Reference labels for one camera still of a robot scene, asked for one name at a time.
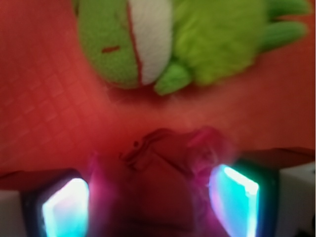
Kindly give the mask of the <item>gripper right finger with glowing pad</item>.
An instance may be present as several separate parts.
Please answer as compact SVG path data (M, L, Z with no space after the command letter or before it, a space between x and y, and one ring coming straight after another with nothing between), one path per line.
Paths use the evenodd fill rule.
M307 148L244 152L209 178L215 217L229 237L313 237L316 153Z

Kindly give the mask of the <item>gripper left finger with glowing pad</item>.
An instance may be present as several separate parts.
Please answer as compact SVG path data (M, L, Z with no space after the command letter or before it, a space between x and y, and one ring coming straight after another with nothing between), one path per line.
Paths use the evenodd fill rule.
M74 169L0 174L2 237L84 237L89 186Z

